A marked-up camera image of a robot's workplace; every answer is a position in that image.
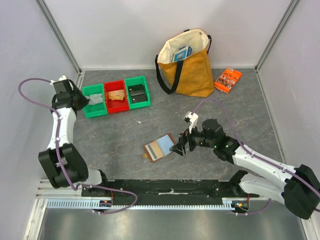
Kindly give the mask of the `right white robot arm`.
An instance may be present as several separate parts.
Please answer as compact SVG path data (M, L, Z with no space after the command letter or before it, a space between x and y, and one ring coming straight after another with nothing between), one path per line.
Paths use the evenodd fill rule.
M283 205L297 217L308 220L320 203L320 182L313 170L302 164L299 167L280 163L253 151L247 145L225 134L216 119L207 119L198 131L194 123L179 134L178 142L170 147L181 156L195 147L211 148L222 161L229 162L255 173L238 171L229 184L235 197L244 193L256 194Z

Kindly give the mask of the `brown leather card holder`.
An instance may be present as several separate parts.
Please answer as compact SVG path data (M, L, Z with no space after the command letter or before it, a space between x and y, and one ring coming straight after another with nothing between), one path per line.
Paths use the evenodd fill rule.
M153 140L143 146L143 150L151 163L155 163L172 153L170 150L176 144L170 133Z

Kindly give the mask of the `gold credit card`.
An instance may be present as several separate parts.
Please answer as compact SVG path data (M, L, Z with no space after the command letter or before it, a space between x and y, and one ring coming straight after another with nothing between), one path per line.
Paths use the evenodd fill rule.
M164 156L164 153L156 141L150 142L145 148L152 162L155 162Z

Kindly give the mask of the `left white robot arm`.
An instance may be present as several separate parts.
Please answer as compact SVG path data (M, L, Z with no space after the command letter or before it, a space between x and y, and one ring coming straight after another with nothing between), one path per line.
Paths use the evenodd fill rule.
M70 79L60 78L52 85L55 90L50 110L53 128L47 149L38 154L39 163L55 189L85 184L92 185L98 196L106 196L110 184L105 173L89 168L73 144L77 111L88 105L89 100Z

